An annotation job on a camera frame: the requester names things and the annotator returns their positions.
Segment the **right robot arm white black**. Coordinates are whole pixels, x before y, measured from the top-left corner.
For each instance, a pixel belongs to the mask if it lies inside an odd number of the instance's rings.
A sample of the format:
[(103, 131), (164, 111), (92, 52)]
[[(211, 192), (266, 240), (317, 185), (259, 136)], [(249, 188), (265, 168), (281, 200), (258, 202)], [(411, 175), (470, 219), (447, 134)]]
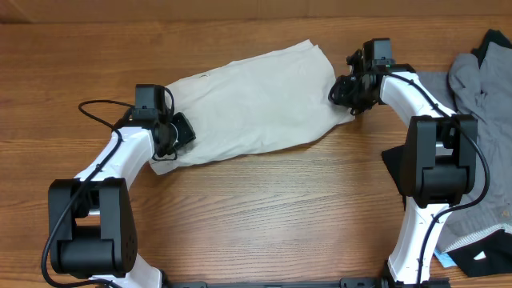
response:
[(402, 196), (405, 215), (397, 244), (377, 278), (344, 278), (342, 287), (448, 287), (430, 264), (446, 220), (463, 209), (472, 191), (478, 124), (440, 103), (409, 64), (393, 59), (391, 41), (374, 38), (346, 59), (350, 74), (337, 78), (328, 99), (360, 115), (377, 104), (391, 107), (407, 127), (403, 145), (382, 152)]

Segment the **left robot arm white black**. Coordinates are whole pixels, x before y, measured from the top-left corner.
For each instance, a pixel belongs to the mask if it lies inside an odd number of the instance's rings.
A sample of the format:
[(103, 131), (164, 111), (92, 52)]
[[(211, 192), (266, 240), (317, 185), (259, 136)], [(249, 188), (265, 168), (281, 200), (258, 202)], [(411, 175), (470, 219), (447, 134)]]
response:
[(170, 89), (138, 84), (135, 103), (115, 123), (99, 156), (74, 178), (57, 179), (48, 189), (49, 237), (41, 272), (68, 274), (74, 287), (168, 287), (163, 270), (138, 253), (129, 189), (147, 162), (174, 162), (195, 139), (186, 116), (174, 109)]

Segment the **grey garment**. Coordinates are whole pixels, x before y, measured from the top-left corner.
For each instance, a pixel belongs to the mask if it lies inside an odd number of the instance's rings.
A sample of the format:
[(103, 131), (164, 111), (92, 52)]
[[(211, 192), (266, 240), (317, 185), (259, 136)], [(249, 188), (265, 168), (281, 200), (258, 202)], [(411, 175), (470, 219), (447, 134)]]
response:
[(476, 206), (452, 213), (437, 250), (447, 253), (511, 232), (511, 49), (491, 42), (483, 60), (459, 54), (447, 72), (420, 72), (421, 84), (444, 106), (478, 120), (478, 145), (490, 168), (490, 186)]

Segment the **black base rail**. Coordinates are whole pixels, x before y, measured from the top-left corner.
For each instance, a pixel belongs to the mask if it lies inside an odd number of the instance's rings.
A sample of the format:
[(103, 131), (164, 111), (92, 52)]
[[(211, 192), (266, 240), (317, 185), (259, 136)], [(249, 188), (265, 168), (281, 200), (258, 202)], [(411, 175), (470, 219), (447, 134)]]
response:
[(387, 278), (341, 278), (337, 281), (312, 282), (172, 282), (163, 274), (163, 288), (414, 288), (416, 284), (392, 282)]

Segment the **beige shorts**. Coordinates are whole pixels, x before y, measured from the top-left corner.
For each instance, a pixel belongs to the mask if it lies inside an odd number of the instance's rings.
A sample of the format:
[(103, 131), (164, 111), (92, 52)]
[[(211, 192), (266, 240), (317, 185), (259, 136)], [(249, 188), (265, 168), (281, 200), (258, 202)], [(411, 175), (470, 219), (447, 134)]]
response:
[(309, 40), (182, 78), (167, 98), (183, 113), (195, 140), (177, 159), (150, 161), (156, 174), (314, 142), (351, 122), (348, 108), (328, 99), (334, 69)]

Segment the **black garment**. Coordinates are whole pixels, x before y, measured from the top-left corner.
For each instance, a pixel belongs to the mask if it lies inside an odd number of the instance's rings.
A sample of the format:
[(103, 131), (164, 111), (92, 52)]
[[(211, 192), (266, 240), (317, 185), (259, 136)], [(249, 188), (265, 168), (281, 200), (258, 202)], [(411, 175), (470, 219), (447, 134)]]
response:
[[(511, 49), (511, 41), (501, 31), (488, 30), (482, 44), (468, 54), (483, 60), (491, 42)], [(447, 253), (468, 277), (508, 274), (511, 272), (511, 232), (498, 230), (482, 240)]]

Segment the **light blue cloth piece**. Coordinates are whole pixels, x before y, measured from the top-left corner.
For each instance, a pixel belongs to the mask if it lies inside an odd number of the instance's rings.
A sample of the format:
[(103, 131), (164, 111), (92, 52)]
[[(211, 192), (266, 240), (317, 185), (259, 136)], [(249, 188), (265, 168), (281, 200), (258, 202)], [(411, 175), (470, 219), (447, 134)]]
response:
[(448, 253), (441, 253), (440, 251), (435, 250), (434, 255), (444, 268), (456, 267), (457, 265)]

